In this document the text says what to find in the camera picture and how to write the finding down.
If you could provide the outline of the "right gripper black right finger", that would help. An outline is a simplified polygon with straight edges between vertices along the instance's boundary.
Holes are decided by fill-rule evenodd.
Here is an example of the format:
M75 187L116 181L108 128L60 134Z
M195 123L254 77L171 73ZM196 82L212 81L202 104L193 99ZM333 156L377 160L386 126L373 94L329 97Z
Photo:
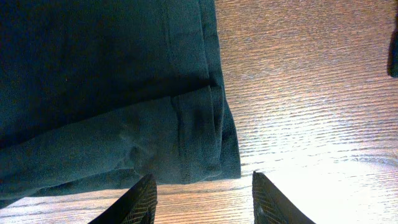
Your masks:
M252 173L255 224L315 224L261 172Z

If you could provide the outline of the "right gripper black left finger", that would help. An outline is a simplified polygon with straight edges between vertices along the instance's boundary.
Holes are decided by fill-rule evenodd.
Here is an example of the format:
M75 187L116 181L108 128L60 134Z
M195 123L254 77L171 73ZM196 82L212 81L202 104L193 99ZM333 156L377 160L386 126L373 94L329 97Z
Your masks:
M154 224L156 206L157 184L147 174L89 224Z

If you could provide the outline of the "dark green cloth garment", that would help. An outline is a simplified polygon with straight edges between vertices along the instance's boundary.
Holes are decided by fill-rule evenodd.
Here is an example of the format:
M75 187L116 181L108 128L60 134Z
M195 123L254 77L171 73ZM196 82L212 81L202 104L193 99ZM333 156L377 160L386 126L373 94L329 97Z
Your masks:
M213 0L1 2L1 206L238 179Z

